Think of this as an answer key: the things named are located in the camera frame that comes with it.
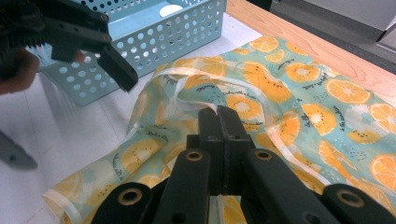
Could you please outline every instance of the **finger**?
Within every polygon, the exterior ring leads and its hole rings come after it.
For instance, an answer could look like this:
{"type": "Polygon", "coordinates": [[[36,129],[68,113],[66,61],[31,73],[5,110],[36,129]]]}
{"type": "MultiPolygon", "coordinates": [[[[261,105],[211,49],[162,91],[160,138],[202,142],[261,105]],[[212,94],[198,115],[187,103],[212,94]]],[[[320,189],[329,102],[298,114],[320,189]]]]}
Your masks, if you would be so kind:
{"type": "Polygon", "coordinates": [[[17,72],[14,77],[2,81],[1,86],[6,92],[24,91],[28,89],[35,79],[39,60],[26,49],[19,49],[15,54],[17,72]]]}

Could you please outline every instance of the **person's hand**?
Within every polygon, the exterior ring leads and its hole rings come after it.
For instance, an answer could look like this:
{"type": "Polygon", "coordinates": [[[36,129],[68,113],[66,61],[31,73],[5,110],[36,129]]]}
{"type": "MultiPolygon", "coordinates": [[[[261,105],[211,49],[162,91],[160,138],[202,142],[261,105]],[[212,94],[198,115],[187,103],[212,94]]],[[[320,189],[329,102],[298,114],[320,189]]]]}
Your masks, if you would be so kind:
{"type": "MultiPolygon", "coordinates": [[[[85,55],[78,51],[75,61],[81,63],[84,59],[85,55]]],[[[17,66],[15,76],[0,81],[0,95],[24,91],[32,85],[35,79],[39,60],[34,54],[24,48],[18,49],[15,53],[15,64],[17,66]]]]}

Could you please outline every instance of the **white table surface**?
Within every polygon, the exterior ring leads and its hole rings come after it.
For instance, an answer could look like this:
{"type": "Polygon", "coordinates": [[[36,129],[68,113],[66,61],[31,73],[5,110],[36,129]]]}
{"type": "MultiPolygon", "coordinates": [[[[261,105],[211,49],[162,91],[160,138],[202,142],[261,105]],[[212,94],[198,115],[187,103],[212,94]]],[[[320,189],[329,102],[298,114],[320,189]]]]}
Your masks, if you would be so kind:
{"type": "MultiPolygon", "coordinates": [[[[215,56],[259,36],[224,14],[222,36],[184,57],[215,56]]],[[[0,223],[58,223],[41,195],[118,145],[150,77],[141,77],[129,93],[117,90],[83,107],[42,74],[27,91],[0,96],[0,130],[38,163],[21,171],[0,161],[0,223]]]]}

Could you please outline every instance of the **perforated basket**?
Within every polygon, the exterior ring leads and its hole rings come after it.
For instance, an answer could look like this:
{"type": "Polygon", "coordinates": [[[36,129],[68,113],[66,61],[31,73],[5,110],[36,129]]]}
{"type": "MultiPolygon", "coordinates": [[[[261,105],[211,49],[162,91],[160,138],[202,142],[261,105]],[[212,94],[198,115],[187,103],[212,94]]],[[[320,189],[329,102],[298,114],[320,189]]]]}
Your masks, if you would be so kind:
{"type": "MultiPolygon", "coordinates": [[[[85,0],[76,1],[105,12],[113,46],[142,77],[162,63],[200,48],[221,36],[225,0],[85,0]],[[160,10],[183,7],[166,17],[160,10]]],[[[86,53],[84,63],[56,62],[41,68],[77,105],[86,105],[119,88],[86,53]]]]}

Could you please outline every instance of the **lemon print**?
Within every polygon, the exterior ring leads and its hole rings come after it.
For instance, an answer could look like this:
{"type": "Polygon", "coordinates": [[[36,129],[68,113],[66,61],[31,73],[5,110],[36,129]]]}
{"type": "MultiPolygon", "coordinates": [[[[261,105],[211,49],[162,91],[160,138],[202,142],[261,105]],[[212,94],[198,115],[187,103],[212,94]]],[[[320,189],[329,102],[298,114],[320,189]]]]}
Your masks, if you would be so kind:
{"type": "Polygon", "coordinates": [[[294,44],[291,44],[290,42],[286,43],[286,47],[296,54],[300,54],[300,55],[304,55],[304,56],[308,55],[305,51],[303,51],[302,49],[299,49],[298,47],[296,47],[294,44]]]}
{"type": "Polygon", "coordinates": [[[172,67],[195,68],[220,77],[224,77],[227,72],[227,64],[220,56],[179,59],[172,64],[172,67]]]}
{"type": "Polygon", "coordinates": [[[302,105],[302,108],[321,136],[330,133],[337,125],[334,113],[324,105],[302,105]]]}
{"type": "Polygon", "coordinates": [[[277,149],[277,147],[274,145],[274,143],[271,141],[270,137],[268,136],[268,134],[266,132],[262,132],[262,133],[258,133],[256,135],[256,141],[262,145],[263,147],[265,147],[266,149],[269,149],[271,151],[273,151],[276,155],[278,155],[279,157],[282,156],[282,153],[279,151],[279,149],[277,149]]]}
{"type": "Polygon", "coordinates": [[[376,143],[379,139],[381,139],[381,136],[379,134],[374,133],[370,130],[364,130],[362,132],[359,130],[353,130],[349,132],[347,136],[352,141],[363,145],[376,143]]]}
{"type": "Polygon", "coordinates": [[[166,155],[165,155],[165,159],[163,160],[163,162],[165,164],[168,164],[169,161],[172,161],[174,158],[176,158],[178,156],[178,154],[180,154],[180,152],[186,150],[186,144],[177,144],[175,145],[172,149],[170,149],[166,155]]]}
{"type": "Polygon", "coordinates": [[[221,197],[224,209],[225,224],[242,224],[247,223],[244,213],[242,212],[239,202],[233,196],[221,197]]]}
{"type": "Polygon", "coordinates": [[[132,174],[140,165],[163,147],[163,143],[154,139],[144,139],[131,145],[122,155],[120,161],[125,170],[132,174]]]}
{"type": "Polygon", "coordinates": [[[154,75],[157,74],[157,73],[159,73],[159,72],[161,72],[163,69],[165,69],[165,67],[166,67],[167,65],[168,65],[167,63],[163,63],[163,64],[161,64],[160,66],[158,66],[158,68],[155,69],[155,71],[154,71],[154,75]]]}
{"type": "Polygon", "coordinates": [[[322,140],[320,142],[318,152],[319,152],[319,156],[326,164],[337,170],[338,173],[340,173],[345,178],[350,178],[351,174],[344,166],[344,164],[341,163],[341,161],[346,163],[349,167],[353,168],[354,170],[357,170],[357,168],[353,165],[353,163],[346,156],[344,156],[344,154],[342,154],[334,146],[332,146],[329,142],[325,140],[322,140]]]}
{"type": "Polygon", "coordinates": [[[273,102],[282,103],[291,97],[291,92],[283,82],[273,77],[270,71],[260,63],[246,62],[244,77],[248,83],[259,88],[273,102]]]}
{"type": "Polygon", "coordinates": [[[280,125],[276,125],[276,132],[285,146],[294,143],[294,139],[300,132],[300,120],[297,112],[291,110],[283,115],[280,125]]]}
{"type": "Polygon", "coordinates": [[[280,49],[274,54],[270,54],[264,57],[265,60],[271,63],[279,63],[285,58],[285,50],[280,49]]]}
{"type": "Polygon", "coordinates": [[[171,175],[171,173],[172,173],[171,169],[169,169],[169,167],[165,164],[165,166],[163,167],[163,171],[161,172],[161,176],[160,176],[161,181],[163,181],[167,177],[169,177],[171,175]]]}
{"type": "Polygon", "coordinates": [[[254,119],[262,113],[262,107],[243,95],[230,95],[226,99],[227,105],[235,110],[241,119],[254,119]]]}
{"type": "Polygon", "coordinates": [[[396,134],[396,108],[387,104],[373,104],[369,113],[382,127],[396,134]]]}
{"type": "Polygon", "coordinates": [[[148,112],[148,109],[149,94],[147,91],[142,91],[137,98],[132,117],[141,118],[144,114],[148,112]]]}
{"type": "Polygon", "coordinates": [[[256,123],[242,123],[247,132],[257,132],[260,129],[260,124],[256,123]]]}
{"type": "Polygon", "coordinates": [[[72,220],[70,220],[70,217],[66,213],[64,213],[61,217],[60,223],[61,224],[72,224],[73,222],[72,222],[72,220]]]}
{"type": "Polygon", "coordinates": [[[105,198],[107,198],[108,194],[116,188],[117,185],[111,183],[105,183],[104,185],[97,185],[93,188],[91,197],[87,200],[86,204],[92,207],[99,206],[105,198]]]}
{"type": "Polygon", "coordinates": [[[144,175],[139,180],[137,180],[137,183],[144,184],[151,189],[158,185],[160,182],[161,179],[158,175],[144,175]]]}
{"type": "Polygon", "coordinates": [[[335,99],[347,104],[363,105],[371,98],[370,92],[347,80],[330,79],[325,88],[335,99]]]}
{"type": "Polygon", "coordinates": [[[383,186],[396,191],[396,154],[384,154],[374,157],[370,163],[370,172],[383,186]]]}
{"type": "Polygon", "coordinates": [[[262,52],[270,52],[279,46],[279,42],[272,36],[262,36],[249,42],[249,45],[256,50],[262,52]]]}
{"type": "Polygon", "coordinates": [[[186,119],[183,120],[183,124],[189,132],[198,133],[198,119],[186,119]]]}
{"type": "Polygon", "coordinates": [[[157,113],[155,115],[155,125],[161,125],[166,122],[165,118],[165,105],[163,101],[158,103],[157,113]]]}
{"type": "Polygon", "coordinates": [[[233,49],[233,52],[240,55],[248,55],[250,53],[248,49],[233,49]]]}
{"type": "Polygon", "coordinates": [[[322,182],[311,174],[298,169],[291,169],[295,175],[304,183],[304,185],[314,191],[315,193],[322,194],[326,187],[322,182]]]}
{"type": "Polygon", "coordinates": [[[68,176],[61,183],[57,184],[53,189],[58,191],[68,200],[73,201],[81,188],[81,184],[82,174],[81,171],[77,171],[68,176]]]}
{"type": "Polygon", "coordinates": [[[362,190],[371,198],[373,198],[378,203],[382,204],[386,209],[388,209],[394,216],[396,216],[395,209],[390,202],[387,194],[384,190],[377,187],[375,184],[366,181],[366,180],[358,180],[354,177],[351,177],[347,180],[350,182],[355,188],[362,190]]]}
{"type": "Polygon", "coordinates": [[[302,83],[318,79],[317,67],[305,63],[291,63],[286,67],[286,74],[294,82],[302,83]]]}
{"type": "Polygon", "coordinates": [[[212,83],[209,76],[194,75],[194,76],[188,77],[186,83],[184,84],[184,88],[186,90],[189,90],[191,88],[194,88],[196,86],[199,86],[199,85],[207,83],[207,82],[212,83]]]}

